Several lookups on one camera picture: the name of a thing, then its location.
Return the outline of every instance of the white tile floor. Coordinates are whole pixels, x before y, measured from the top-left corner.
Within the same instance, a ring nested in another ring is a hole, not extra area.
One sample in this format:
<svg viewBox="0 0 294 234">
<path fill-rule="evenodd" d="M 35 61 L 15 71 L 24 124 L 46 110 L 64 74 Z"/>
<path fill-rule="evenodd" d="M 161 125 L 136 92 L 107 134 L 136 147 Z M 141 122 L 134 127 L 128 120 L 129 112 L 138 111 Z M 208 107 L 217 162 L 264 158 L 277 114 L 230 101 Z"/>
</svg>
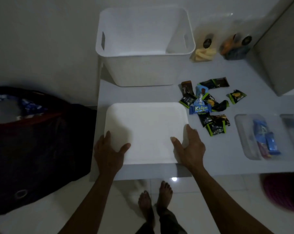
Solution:
<svg viewBox="0 0 294 234">
<path fill-rule="evenodd" d="M 88 179 L 88 176 L 83 177 L 33 204 L 0 216 L 0 233 L 57 233 L 93 185 Z M 174 190 L 169 209 L 189 234 L 219 233 L 192 177 L 178 178 L 176 182 L 165 180 Z M 270 203 L 261 190 L 257 174 L 218 176 L 215 180 L 272 232 L 294 234 L 294 213 Z M 161 179 L 114 182 L 99 233 L 135 233 L 144 223 L 137 205 L 139 194 L 147 190 L 155 204 L 160 182 Z M 156 219 L 155 233 L 159 234 L 157 215 Z"/>
</svg>

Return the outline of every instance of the dark pants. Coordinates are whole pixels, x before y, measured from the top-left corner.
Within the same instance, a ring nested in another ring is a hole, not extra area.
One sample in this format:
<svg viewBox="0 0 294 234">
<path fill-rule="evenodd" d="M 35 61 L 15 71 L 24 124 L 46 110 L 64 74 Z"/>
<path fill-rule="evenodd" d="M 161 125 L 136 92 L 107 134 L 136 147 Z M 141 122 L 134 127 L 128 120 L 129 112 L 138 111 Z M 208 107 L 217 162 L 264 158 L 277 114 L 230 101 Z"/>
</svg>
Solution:
<svg viewBox="0 0 294 234">
<path fill-rule="evenodd" d="M 178 224 L 175 215 L 166 209 L 160 216 L 161 234 L 187 234 Z M 154 234 L 151 224 L 144 223 L 136 234 Z"/>
</svg>

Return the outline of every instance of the black bag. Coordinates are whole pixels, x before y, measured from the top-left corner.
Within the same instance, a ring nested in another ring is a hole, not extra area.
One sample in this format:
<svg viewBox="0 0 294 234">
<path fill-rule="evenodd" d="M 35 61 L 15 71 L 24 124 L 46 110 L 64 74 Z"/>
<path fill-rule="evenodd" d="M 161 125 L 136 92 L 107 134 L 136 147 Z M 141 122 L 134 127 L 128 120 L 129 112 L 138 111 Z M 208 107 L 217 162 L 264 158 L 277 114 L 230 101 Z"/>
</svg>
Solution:
<svg viewBox="0 0 294 234">
<path fill-rule="evenodd" d="M 48 110 L 0 124 L 0 214 L 30 204 L 90 172 L 96 111 L 38 91 L 0 87 Z"/>
</svg>

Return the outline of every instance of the bin handle cutout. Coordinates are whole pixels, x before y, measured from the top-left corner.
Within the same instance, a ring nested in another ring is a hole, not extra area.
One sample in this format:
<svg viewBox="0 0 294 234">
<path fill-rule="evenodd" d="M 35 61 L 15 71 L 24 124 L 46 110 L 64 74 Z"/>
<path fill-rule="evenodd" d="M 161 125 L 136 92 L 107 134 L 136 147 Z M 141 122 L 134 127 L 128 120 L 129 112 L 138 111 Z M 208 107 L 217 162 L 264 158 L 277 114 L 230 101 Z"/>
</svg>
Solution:
<svg viewBox="0 0 294 234">
<path fill-rule="evenodd" d="M 103 50 L 105 51 L 105 41 L 106 41 L 106 37 L 104 32 L 101 35 L 101 47 L 103 48 Z"/>
<path fill-rule="evenodd" d="M 188 39 L 188 35 L 187 34 L 184 35 L 184 41 L 185 41 L 185 47 L 187 49 L 188 48 L 188 42 L 189 42 L 189 39 Z"/>
</svg>

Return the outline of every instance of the toe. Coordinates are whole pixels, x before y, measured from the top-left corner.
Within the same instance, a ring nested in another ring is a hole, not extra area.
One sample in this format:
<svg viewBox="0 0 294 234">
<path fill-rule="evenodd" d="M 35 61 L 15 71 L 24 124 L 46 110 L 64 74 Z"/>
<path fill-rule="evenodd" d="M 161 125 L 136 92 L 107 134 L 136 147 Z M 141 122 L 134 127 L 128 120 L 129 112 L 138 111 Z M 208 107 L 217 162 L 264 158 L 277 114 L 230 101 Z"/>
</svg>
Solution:
<svg viewBox="0 0 294 234">
<path fill-rule="evenodd" d="M 160 189 L 163 189 L 164 187 L 165 187 L 165 181 L 162 181 L 162 182 L 161 182 Z"/>
</svg>

